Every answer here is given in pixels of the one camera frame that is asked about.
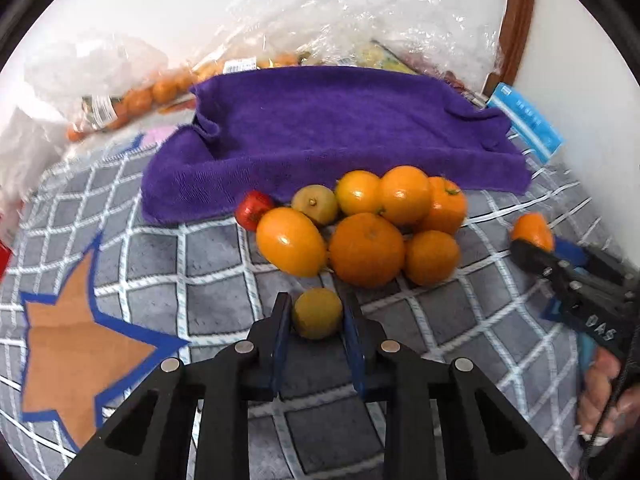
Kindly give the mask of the right hand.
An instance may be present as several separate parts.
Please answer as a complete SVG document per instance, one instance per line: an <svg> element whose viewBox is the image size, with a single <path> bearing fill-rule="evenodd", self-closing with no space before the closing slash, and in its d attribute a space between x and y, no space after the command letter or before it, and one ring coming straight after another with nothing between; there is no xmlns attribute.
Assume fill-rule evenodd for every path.
<svg viewBox="0 0 640 480"><path fill-rule="evenodd" d="M612 393L613 380L620 374L620 361L610 352L598 347L585 374L585 388L580 395L577 423L584 436L596 429ZM608 412L600 435L612 437L633 427L639 419L640 390L638 385L627 389Z"/></svg>

